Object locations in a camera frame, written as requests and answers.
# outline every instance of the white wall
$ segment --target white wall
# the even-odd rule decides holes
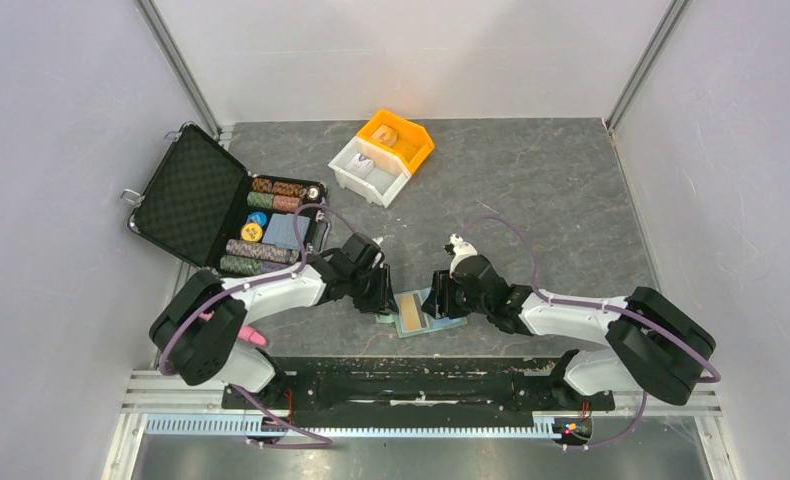
[[[221,123],[605,117],[668,0],[157,0]]]
[[[195,118],[133,2],[0,1],[0,479],[100,475],[176,265],[118,195]]]
[[[666,293],[719,342],[743,473],[790,479],[790,2],[693,2],[618,142]]]

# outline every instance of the black and white robotic arm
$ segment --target black and white robotic arm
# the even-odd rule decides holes
[[[603,345],[594,352],[567,352],[558,365],[562,381],[581,396],[642,389],[684,405],[701,376],[702,366],[684,350],[622,312],[644,315],[704,359],[716,347],[704,329],[654,289],[638,287],[630,296],[610,298],[537,294],[529,285],[508,285],[458,235],[451,236],[446,250],[454,256],[450,268],[434,272],[422,310],[451,318],[476,312],[506,333],[563,335]]]
[[[261,351],[236,341],[242,326],[278,312],[345,296],[350,296],[354,307],[363,313],[397,312],[389,266],[383,260],[377,243],[354,233],[341,249],[308,255],[300,269],[300,265],[294,265],[256,277],[224,279],[201,270],[154,322],[151,340],[165,350],[196,309],[221,292],[232,292],[215,303],[209,320],[197,318],[185,329],[172,345],[168,360],[188,385],[215,377],[259,392],[274,377],[274,366]]]

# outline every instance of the wire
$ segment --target wire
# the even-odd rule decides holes
[[[542,292],[539,289],[539,285],[538,285],[538,282],[537,282],[537,267],[536,267],[537,259],[536,259],[536,253],[534,253],[534,250],[533,250],[533,245],[531,244],[531,242],[529,242],[527,240],[527,238],[525,237],[525,234],[517,226],[513,225],[510,221],[508,221],[506,218],[504,218],[504,217],[502,217],[500,215],[481,215],[481,216],[475,218],[474,220],[466,222],[462,226],[460,226],[460,231],[458,232],[458,235],[463,237],[463,233],[465,233],[466,230],[468,230],[469,228],[471,228],[475,224],[483,222],[485,220],[495,220],[497,222],[500,222],[500,223],[506,225],[507,228],[512,230],[513,233],[515,233],[516,236],[519,237],[519,240],[522,242],[524,247],[527,248],[528,252],[530,253],[531,261],[533,262],[533,273],[531,274],[530,285],[533,288],[533,293],[536,294],[537,297],[539,297],[540,299],[542,299],[545,302],[549,302],[549,303],[553,303],[553,304],[557,304],[557,305],[568,305],[568,306],[571,306],[571,307],[592,308],[592,309],[595,309],[595,310],[602,310],[602,309],[604,309],[604,310],[607,310],[607,311],[618,313],[620,315],[627,316],[627,317],[629,317],[629,318],[631,318],[633,320],[636,320],[637,322],[641,323],[642,325],[654,330],[655,332],[659,333],[660,335],[662,335],[665,339],[667,339],[670,342],[672,342],[673,344],[675,344],[678,348],[683,350],[687,355],[692,357],[693,360],[698,362],[698,364],[701,365],[705,370],[707,370],[710,373],[710,376],[709,377],[702,377],[702,378],[698,379],[698,383],[716,383],[716,382],[718,382],[719,380],[722,379],[722,375],[719,373],[719,371],[716,370],[716,368],[713,365],[711,365],[710,362],[707,361],[706,358],[702,357],[700,353],[698,353],[692,347],[687,345],[686,342],[684,342],[680,338],[676,337],[675,335],[673,335],[671,332],[669,332],[665,328],[661,327],[660,325],[657,325],[653,321],[651,321],[651,320],[643,317],[642,315],[634,312],[633,310],[628,310],[627,308],[622,308],[622,307],[616,307],[614,305],[602,305],[602,304],[595,303],[595,302],[587,302],[587,301],[584,301],[584,300],[571,300],[571,299],[564,299],[564,298],[551,298],[548,295],[546,295],[545,292]],[[611,438],[608,438],[606,440],[595,442],[595,443],[590,444],[590,445],[583,445],[583,446],[564,445],[563,448],[564,449],[571,448],[573,450],[589,450],[591,448],[597,448],[597,447],[601,447],[601,446],[605,446],[605,445],[610,445],[610,444],[612,444],[614,442],[622,440],[623,438],[628,436],[631,432],[633,432],[633,430],[637,427],[637,425],[639,425],[639,422],[642,419],[642,413],[645,411],[645,404],[647,402],[648,402],[648,393],[645,390],[643,390],[643,392],[642,392],[642,400],[640,401],[639,409],[637,410],[636,415],[633,417],[633,420],[631,421],[631,424],[628,425],[628,427],[625,430],[623,430],[621,433],[619,433],[618,435],[616,435],[614,437],[611,437]]]
[[[299,246],[298,250],[301,252],[301,261],[298,263],[298,266],[294,270],[292,270],[292,267],[290,266],[284,270],[280,270],[279,273],[277,273],[276,275],[270,275],[265,278],[254,278],[250,282],[246,282],[244,284],[228,288],[227,290],[222,290],[221,292],[217,293],[212,298],[201,304],[200,307],[196,308],[195,311],[192,312],[191,315],[189,315],[189,317],[186,318],[186,320],[184,320],[183,323],[180,324],[180,327],[177,328],[177,331],[174,332],[174,335],[171,336],[171,338],[168,340],[168,343],[165,345],[165,348],[162,350],[162,354],[159,357],[159,371],[163,375],[174,375],[175,373],[177,373],[168,363],[168,357],[171,355],[171,351],[174,350],[174,347],[177,345],[177,342],[179,342],[180,338],[183,337],[183,333],[186,332],[186,329],[188,329],[202,313],[206,312],[213,305],[220,302],[222,299],[229,297],[230,295],[233,295],[234,293],[243,292],[253,287],[256,287],[258,285],[264,285],[266,283],[272,283],[272,282],[277,282],[279,280],[292,278],[293,275],[297,275],[301,270],[304,269],[305,266],[307,266],[307,249],[304,248],[304,240],[303,237],[301,236],[301,231],[298,227],[298,214],[300,214],[304,210],[309,210],[311,208],[316,208],[332,213],[333,215],[339,217],[339,219],[345,223],[348,229],[351,230],[351,233],[356,232],[354,225],[351,222],[349,222],[344,216],[342,216],[340,212],[338,212],[337,210],[335,210],[333,207],[329,205],[309,203],[298,207],[295,210],[294,215],[292,216],[292,227],[293,227],[292,229],[295,232],[295,240],[297,240],[298,242],[298,246]],[[239,387],[237,385],[233,385],[233,388],[238,390],[239,393],[241,393],[246,400],[248,400],[249,402],[251,402],[251,404],[257,407],[257,409],[259,409],[265,416],[271,418],[275,422],[279,423],[280,425],[283,425],[284,427],[290,430],[298,432],[301,435],[306,435],[310,438],[313,438],[321,442],[321,443],[310,443],[310,444],[299,443],[299,444],[290,444],[290,445],[264,444],[263,445],[264,447],[301,449],[301,448],[324,448],[324,447],[329,447],[330,445],[333,444],[333,441],[330,440],[329,438],[322,437],[321,435],[316,435],[312,432],[307,432],[306,430],[302,430],[298,427],[295,427],[294,425],[289,424],[288,422],[283,421],[282,419],[277,418],[274,414],[268,411],[268,409],[266,409],[265,406],[255,398],[254,395],[249,393],[244,388]]]

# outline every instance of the gray table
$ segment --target gray table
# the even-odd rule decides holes
[[[363,122],[239,124],[230,152],[256,173],[320,180],[328,203],[369,237],[382,237],[395,292],[430,286],[447,268],[442,250],[464,221],[499,213],[518,224],[539,255],[540,281],[556,293],[630,294],[654,278],[621,168],[597,119],[425,120],[436,150],[388,209],[336,184],[327,163]],[[337,225],[330,246],[348,231]],[[531,265],[500,224],[467,235],[508,282]],[[498,331],[472,315],[465,327],[398,338],[395,328],[354,311],[350,300],[257,322],[272,355],[550,356],[584,342]]]

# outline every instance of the pink object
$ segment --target pink object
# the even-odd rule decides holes
[[[200,317],[209,322],[210,319],[212,318],[212,313],[202,313]],[[239,340],[243,340],[248,343],[253,343],[258,347],[265,347],[266,345],[268,345],[268,340],[266,340],[265,337],[263,337],[262,334],[258,332],[256,328],[250,325],[245,325],[244,327],[242,327],[242,329],[239,330],[239,335],[237,335],[237,337],[239,338]]]

